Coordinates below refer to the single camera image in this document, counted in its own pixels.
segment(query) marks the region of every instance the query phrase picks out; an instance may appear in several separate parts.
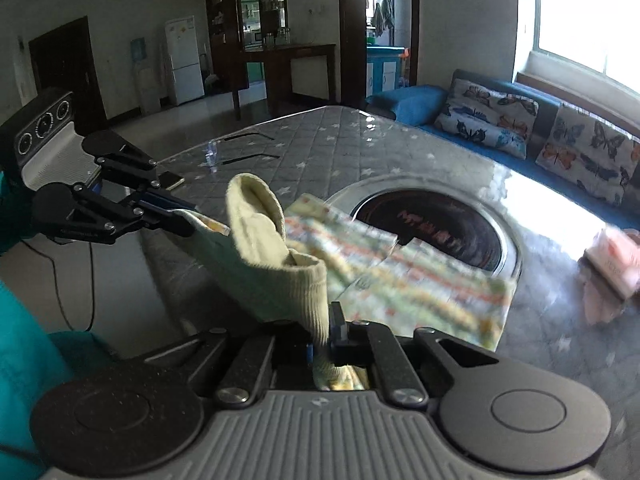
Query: window frame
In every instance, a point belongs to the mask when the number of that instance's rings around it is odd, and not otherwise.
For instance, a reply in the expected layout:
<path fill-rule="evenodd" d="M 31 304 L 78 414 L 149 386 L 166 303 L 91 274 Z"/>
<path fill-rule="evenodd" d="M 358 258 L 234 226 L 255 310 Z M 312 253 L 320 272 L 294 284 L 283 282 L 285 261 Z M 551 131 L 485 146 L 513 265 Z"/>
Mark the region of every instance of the window frame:
<path fill-rule="evenodd" d="M 602 79 L 604 82 L 617 86 L 623 91 L 628 92 L 634 95 L 636 98 L 640 99 L 640 92 L 633 90 L 632 88 L 626 86 L 624 83 L 621 83 L 620 81 L 613 79 L 612 77 L 607 75 L 607 62 L 609 59 L 609 53 L 605 54 L 604 70 L 600 72 L 599 70 L 595 70 L 589 66 L 583 65 L 582 63 L 578 63 L 573 59 L 569 59 L 568 57 L 561 56 L 560 54 L 556 54 L 555 52 L 551 52 L 550 50 L 545 50 L 544 48 L 540 48 L 540 24 L 541 24 L 540 22 L 542 18 L 541 10 L 542 10 L 542 0 L 536 0 L 536 15 L 535 15 L 534 29 L 533 29 L 533 51 L 534 52 L 545 54 L 546 56 L 561 60 L 589 74 L 599 76 L 600 79 Z"/>

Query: screw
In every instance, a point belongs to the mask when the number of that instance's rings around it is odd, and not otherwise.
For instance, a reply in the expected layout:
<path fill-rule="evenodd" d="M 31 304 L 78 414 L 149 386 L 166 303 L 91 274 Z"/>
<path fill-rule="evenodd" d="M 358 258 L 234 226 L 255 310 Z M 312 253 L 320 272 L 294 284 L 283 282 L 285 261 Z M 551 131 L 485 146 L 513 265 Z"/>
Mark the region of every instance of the screw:
<path fill-rule="evenodd" d="M 391 393 L 391 398 L 401 406 L 418 406 L 424 395 L 415 388 L 400 388 Z"/>
<path fill-rule="evenodd" d="M 218 390 L 218 398 L 225 404 L 242 404 L 249 400 L 249 392 L 242 388 L 222 388 Z"/>

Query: smartphone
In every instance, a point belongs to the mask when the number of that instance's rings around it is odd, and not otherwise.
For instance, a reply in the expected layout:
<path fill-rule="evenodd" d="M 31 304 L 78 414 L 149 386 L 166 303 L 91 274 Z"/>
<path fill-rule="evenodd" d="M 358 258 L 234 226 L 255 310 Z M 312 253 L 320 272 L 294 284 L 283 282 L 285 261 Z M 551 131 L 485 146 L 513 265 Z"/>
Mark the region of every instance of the smartphone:
<path fill-rule="evenodd" d="M 160 176 L 158 176 L 158 180 L 160 181 L 160 187 L 167 191 L 171 191 L 184 183 L 183 176 L 172 173 L 171 171 L 161 173 Z"/>

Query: refrigerator door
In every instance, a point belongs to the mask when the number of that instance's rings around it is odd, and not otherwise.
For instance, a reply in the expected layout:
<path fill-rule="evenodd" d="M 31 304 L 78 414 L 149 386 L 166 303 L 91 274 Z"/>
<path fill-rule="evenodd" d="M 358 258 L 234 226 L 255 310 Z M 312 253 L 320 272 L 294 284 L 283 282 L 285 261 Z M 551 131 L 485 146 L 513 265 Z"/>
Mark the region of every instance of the refrigerator door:
<path fill-rule="evenodd" d="M 172 70 L 178 70 L 200 62 L 193 16 L 183 20 L 167 22 L 164 26 L 164 31 Z"/>
<path fill-rule="evenodd" d="M 174 70 L 172 76 L 174 78 L 175 105 L 192 101 L 204 95 L 199 63 Z"/>

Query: blue cabinet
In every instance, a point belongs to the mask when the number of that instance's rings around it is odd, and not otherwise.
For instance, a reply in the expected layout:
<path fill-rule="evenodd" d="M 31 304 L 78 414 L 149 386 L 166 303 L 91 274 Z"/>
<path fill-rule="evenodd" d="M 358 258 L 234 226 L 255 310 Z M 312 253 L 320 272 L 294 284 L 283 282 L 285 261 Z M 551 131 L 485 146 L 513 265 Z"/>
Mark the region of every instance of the blue cabinet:
<path fill-rule="evenodd" d="M 400 56 L 403 46 L 367 47 L 367 91 L 366 97 L 400 86 Z"/>

